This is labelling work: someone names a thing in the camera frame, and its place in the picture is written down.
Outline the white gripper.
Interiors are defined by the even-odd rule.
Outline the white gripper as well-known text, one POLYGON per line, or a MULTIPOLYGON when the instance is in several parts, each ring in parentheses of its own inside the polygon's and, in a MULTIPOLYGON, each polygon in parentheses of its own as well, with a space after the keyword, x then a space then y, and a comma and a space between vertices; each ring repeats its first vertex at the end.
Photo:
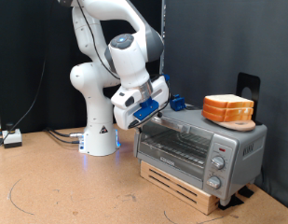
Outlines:
POLYGON ((154 119, 161 119, 162 113, 158 111, 168 99, 169 87, 164 76, 130 89, 121 86, 111 98, 117 125, 128 130, 141 125, 155 113, 154 119))

